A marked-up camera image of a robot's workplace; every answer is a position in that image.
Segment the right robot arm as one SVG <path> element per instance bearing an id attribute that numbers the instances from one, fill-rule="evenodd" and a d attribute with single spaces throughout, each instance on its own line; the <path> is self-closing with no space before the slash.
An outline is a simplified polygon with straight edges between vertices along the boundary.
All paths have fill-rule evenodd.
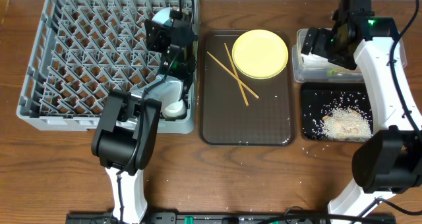
<path id="1" fill-rule="evenodd" d="M 371 223 L 370 213 L 393 196 L 421 185 L 421 112 L 401 64 L 393 18 L 377 17 L 371 0 L 339 0 L 331 29 L 310 28 L 302 54 L 363 75 L 373 114 L 373 136 L 353 155 L 353 178 L 328 203 L 321 223 Z"/>

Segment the yellow plate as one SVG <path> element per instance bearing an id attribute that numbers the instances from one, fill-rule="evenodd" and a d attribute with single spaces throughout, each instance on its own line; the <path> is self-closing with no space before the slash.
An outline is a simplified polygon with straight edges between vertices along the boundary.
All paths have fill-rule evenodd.
<path id="1" fill-rule="evenodd" d="M 235 41 L 231 56 L 245 76 L 264 80 L 281 73 L 288 62 L 286 42 L 268 30 L 250 30 Z"/>

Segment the white paper cup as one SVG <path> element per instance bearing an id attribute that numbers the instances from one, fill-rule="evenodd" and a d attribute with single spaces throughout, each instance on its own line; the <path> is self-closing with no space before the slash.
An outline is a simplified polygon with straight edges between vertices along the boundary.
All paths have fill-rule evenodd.
<path id="1" fill-rule="evenodd" d="M 166 119 L 182 119 L 187 113 L 187 108 L 183 100 L 176 101 L 168 105 L 162 114 Z"/>

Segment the light blue bowl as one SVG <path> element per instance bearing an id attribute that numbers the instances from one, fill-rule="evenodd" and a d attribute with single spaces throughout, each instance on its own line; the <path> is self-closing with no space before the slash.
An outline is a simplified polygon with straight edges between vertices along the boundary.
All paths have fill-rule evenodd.
<path id="1" fill-rule="evenodd" d="M 166 7 L 162 10 L 158 11 L 152 18 L 152 22 L 159 24 L 160 26 L 166 27 L 166 28 L 172 28 L 172 21 L 170 17 L 172 8 Z"/>

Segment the white pink bowl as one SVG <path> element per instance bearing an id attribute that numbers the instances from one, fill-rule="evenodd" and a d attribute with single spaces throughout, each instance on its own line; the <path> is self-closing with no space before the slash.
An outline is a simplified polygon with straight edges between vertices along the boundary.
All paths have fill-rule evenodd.
<path id="1" fill-rule="evenodd" d="M 162 111 L 181 99 L 183 88 L 182 81 L 174 76 L 167 76 L 161 84 L 158 84 L 163 78 L 163 74 L 157 75 L 154 80 L 156 87 L 150 92 L 152 99 L 162 103 Z"/>

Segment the green snack wrapper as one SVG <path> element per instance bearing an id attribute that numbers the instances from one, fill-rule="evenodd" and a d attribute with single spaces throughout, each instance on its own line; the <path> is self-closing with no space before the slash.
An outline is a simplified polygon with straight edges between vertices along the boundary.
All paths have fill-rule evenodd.
<path id="1" fill-rule="evenodd" d="M 346 77 L 358 78 L 358 77 L 362 77 L 362 74 L 359 70 L 354 71 L 354 70 L 343 70 L 343 69 L 330 69 L 327 71 L 327 76 L 328 77 L 342 77 L 342 78 L 346 78 Z"/>

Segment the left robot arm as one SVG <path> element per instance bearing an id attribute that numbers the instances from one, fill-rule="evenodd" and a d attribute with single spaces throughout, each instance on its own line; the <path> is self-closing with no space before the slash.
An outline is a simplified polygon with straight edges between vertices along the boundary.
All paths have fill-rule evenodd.
<path id="1" fill-rule="evenodd" d="M 175 122 L 186 117 L 185 97 L 195 78 L 195 21 L 172 20 L 165 25 L 147 20 L 145 25 L 147 46 L 163 56 L 158 75 L 132 92 L 112 90 L 92 141 L 92 153 L 112 185 L 112 223 L 142 221 L 148 206 L 143 174 L 154 151 L 160 119 Z"/>

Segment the white paper napkin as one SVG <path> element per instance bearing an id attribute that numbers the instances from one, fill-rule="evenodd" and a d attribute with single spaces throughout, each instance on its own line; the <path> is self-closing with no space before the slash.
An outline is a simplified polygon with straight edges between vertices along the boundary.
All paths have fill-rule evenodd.
<path id="1" fill-rule="evenodd" d="M 302 60 L 303 60 L 303 66 L 304 67 L 330 67 L 331 63 L 328 62 L 328 59 L 318 56 L 318 55 L 313 55 L 312 53 L 305 55 L 302 54 Z"/>

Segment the wooden chopstick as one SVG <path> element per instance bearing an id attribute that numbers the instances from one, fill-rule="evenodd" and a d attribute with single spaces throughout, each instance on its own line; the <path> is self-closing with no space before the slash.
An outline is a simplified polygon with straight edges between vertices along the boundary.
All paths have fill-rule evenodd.
<path id="1" fill-rule="evenodd" d="M 230 61 L 230 63 L 231 63 L 231 67 L 232 67 L 232 69 L 233 69 L 233 73 L 234 73 L 234 75 L 235 75 L 237 78 L 239 78 L 239 77 L 238 77 L 237 70 L 236 70 L 236 67 L 235 67 L 234 62 L 233 62 L 233 59 L 232 59 L 232 56 L 231 56 L 231 53 L 229 52 L 228 46 L 227 46 L 227 44 L 226 44 L 226 43 L 224 43 L 224 46 L 225 46 L 226 53 L 227 53 L 227 56 L 228 56 L 228 58 L 229 58 L 229 61 Z M 243 89 L 243 86 L 242 86 L 242 84 L 241 84 L 240 82 L 238 82 L 238 85 L 239 85 L 239 89 L 240 89 L 241 95 L 243 96 L 243 100 L 244 100 L 244 102 L 245 102 L 245 105 L 248 107 L 248 106 L 249 106 L 249 102 L 248 102 L 248 99 L 247 99 L 247 97 L 246 97 L 246 94 L 245 94 L 245 91 L 244 91 L 244 89 Z"/>
<path id="2" fill-rule="evenodd" d="M 230 76 L 232 76 L 242 87 L 244 87 L 247 91 L 249 91 L 254 97 L 257 99 L 259 98 L 258 94 L 255 93 L 251 88 L 249 88 L 242 80 L 238 78 L 238 76 L 235 76 L 233 72 L 231 72 L 224 64 L 222 64 L 213 54 L 211 54 L 209 51 L 207 51 L 207 54 L 219 64 Z"/>

